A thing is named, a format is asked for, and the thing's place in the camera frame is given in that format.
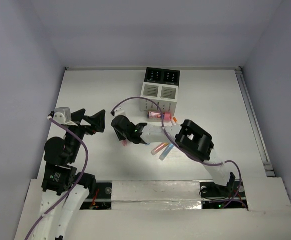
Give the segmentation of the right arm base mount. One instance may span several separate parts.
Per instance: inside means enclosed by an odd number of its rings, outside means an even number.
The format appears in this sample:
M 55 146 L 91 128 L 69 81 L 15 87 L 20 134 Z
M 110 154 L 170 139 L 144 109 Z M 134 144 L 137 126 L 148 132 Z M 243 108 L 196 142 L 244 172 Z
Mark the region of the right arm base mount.
M 200 183 L 199 195 L 203 210 L 248 209 L 244 184 L 237 180 L 233 186 L 217 186 L 212 181 Z

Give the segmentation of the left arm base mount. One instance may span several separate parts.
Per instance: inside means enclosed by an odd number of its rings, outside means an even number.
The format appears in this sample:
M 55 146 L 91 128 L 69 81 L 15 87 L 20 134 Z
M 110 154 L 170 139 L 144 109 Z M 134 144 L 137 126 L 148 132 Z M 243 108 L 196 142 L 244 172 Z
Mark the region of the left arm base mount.
M 83 202 L 80 210 L 111 210 L 112 191 L 112 181 L 97 181 L 94 193 Z

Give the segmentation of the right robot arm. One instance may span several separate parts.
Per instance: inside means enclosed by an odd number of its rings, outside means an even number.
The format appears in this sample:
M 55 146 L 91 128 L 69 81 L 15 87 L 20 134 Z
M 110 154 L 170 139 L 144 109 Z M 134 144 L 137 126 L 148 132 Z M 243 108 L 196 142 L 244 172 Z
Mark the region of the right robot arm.
M 169 143 L 191 160 L 201 163 L 211 175 L 213 184 L 203 192 L 209 199 L 237 195 L 236 176 L 216 154 L 212 136 L 191 120 L 181 125 L 156 126 L 150 123 L 132 123 L 126 116 L 116 116 L 112 122 L 119 140 L 133 144 Z

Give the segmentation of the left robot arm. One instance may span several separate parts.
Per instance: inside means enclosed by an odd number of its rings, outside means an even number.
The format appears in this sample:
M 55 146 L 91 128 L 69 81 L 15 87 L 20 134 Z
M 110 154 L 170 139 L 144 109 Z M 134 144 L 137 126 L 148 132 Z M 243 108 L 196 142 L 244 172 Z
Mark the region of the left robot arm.
M 84 137 L 104 132 L 106 111 L 92 116 L 85 113 L 85 109 L 71 112 L 68 107 L 59 107 L 48 116 L 66 133 L 64 137 L 50 138 L 44 145 L 39 217 L 27 233 L 27 240 L 67 239 L 84 201 L 97 193 L 96 177 L 85 169 L 78 172 L 73 163 L 81 147 L 89 151 Z

